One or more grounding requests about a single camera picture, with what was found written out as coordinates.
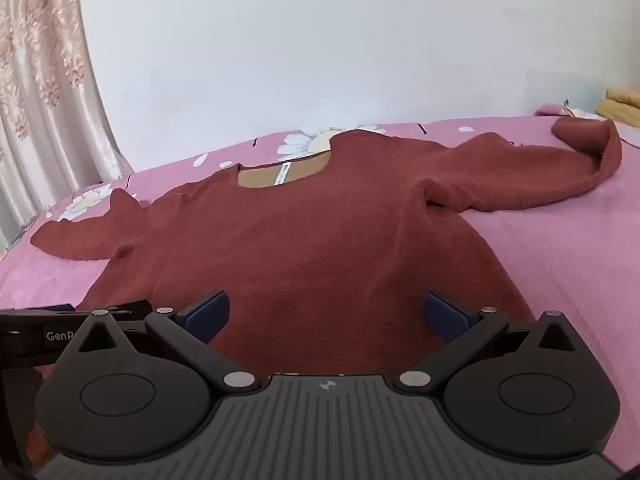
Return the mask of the dark red knit sweater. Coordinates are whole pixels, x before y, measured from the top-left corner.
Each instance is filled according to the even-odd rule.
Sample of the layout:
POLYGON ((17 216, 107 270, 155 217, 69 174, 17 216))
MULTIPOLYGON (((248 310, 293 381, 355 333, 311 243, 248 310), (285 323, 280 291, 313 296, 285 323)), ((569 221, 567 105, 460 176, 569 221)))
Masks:
POLYGON ((47 222, 32 244, 105 261, 87 310, 140 299, 183 309, 223 290, 230 320, 213 346, 257 374, 399 374, 438 348, 422 320, 433 290, 532 318, 463 213, 557 203, 616 173, 612 122, 562 118, 552 131, 556 148, 493 132, 454 148, 344 132, 309 176, 247 188, 233 166, 148 206, 115 190, 103 216, 47 222))

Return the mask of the pink floral bed sheet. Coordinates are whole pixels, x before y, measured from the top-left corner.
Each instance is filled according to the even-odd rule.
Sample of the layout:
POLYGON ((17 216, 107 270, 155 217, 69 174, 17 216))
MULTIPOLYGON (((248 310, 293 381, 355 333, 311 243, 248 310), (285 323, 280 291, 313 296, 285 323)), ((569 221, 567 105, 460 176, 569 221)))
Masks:
MULTIPOLYGON (((427 124, 355 127, 391 136, 454 146, 483 132, 515 145, 562 146, 551 133, 556 116, 456 118, 427 124)), ((639 146, 639 129, 617 124, 624 140, 639 146)), ((234 164, 259 166, 302 157, 326 144, 333 131, 277 132, 228 148, 144 170, 98 190, 77 192, 51 206, 8 253, 1 254, 1 309, 79 304, 105 262, 50 257, 30 244, 32 232, 50 219, 82 219, 108 209, 107 192, 126 188, 150 202, 180 184, 198 181, 234 164)), ((464 218, 492 247, 534 313, 560 308, 606 369, 620 396, 620 420, 606 452, 624 469, 639 463, 639 148, 623 142, 614 177, 595 191, 566 202, 526 211, 464 218)))

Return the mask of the beige floral curtain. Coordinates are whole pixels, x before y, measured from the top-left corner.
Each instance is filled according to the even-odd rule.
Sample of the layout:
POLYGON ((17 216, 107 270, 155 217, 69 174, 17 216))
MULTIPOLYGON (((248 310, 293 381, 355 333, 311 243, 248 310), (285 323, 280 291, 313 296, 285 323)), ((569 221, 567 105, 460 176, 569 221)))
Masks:
POLYGON ((1 198, 18 228, 131 171, 94 79, 79 0, 1 0, 1 198))

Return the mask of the yellow folded blanket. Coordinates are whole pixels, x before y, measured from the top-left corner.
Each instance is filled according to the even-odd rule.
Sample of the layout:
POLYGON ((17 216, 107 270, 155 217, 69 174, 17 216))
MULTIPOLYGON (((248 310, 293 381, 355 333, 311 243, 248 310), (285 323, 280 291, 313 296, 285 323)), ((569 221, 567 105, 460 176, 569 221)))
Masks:
POLYGON ((631 127, 640 127, 640 92, 620 88, 607 88, 605 98, 594 108, 594 112, 613 122, 622 122, 631 127))

